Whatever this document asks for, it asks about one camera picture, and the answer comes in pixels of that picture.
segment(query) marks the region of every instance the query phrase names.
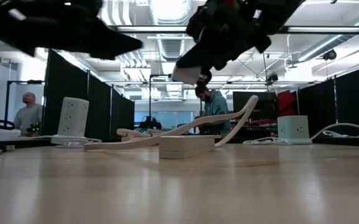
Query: ceiling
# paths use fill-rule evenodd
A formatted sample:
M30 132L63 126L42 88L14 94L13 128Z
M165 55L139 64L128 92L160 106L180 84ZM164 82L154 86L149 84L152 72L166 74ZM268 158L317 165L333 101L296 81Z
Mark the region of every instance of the ceiling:
M130 0L129 10L125 10L124 0L104 0L105 4L100 12L100 17L108 25L126 25L130 22L132 25L153 25L152 14L149 2L158 2L162 6L169 5L172 1L178 0ZM189 15L192 15L198 6L205 1L193 0L190 4ZM354 26L359 22L359 1L338 1L331 4L331 1L323 0L307 0L293 16L287 21L289 26ZM113 7L114 14L109 15L109 7ZM137 34L136 38L144 43L140 54L150 67L149 73L164 73L161 63L161 40L157 40L157 35ZM325 80L329 75L340 74L348 69L359 66L359 36L344 42L334 49L338 54L336 60L329 61L326 66L324 60L312 59L307 62L295 62L297 68L289 69L291 63L286 61L296 61L297 54L304 52L312 46L327 39L327 35L274 35L270 37L272 45L265 51L264 55L259 54L255 49L251 49L242 54L234 62L216 71L212 69L212 81L256 81L263 80L266 76L265 68L268 72L276 72L279 75L279 81L313 81ZM184 37L183 52L194 46L192 39ZM13 62L23 62L28 56L6 46L0 42L0 55L3 58L12 60ZM128 70L125 64L120 60L98 60L90 58L84 54L76 54L79 58L86 61L89 67L100 75L106 81L134 81L131 77L123 75ZM250 88L248 85L216 85L212 88ZM158 90L164 90L164 86L156 86ZM140 86L127 87L131 91L139 91L142 93Z

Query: wooden table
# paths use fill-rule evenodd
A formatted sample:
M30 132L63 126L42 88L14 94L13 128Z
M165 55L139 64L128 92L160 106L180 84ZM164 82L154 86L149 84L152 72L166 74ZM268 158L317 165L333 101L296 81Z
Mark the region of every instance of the wooden table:
M0 156L0 223L359 223L359 147L51 147Z

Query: person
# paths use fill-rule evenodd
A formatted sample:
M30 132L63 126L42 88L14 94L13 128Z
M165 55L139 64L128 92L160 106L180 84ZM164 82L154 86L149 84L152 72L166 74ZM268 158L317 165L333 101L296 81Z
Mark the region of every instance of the person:
M13 123L16 129L20 129L22 135L33 136L34 133L28 133L26 129L30 128L32 124L35 125L37 122L41 122L42 105L35 102L35 95L33 93L25 93L22 100L26 106L17 112Z
M210 91L205 85L197 85L196 96L200 98L204 104L204 112L202 116L228 114L228 103L222 96L220 91ZM204 124L203 128L207 128L209 132L220 133L223 137L230 132L230 120L216 121L214 123Z

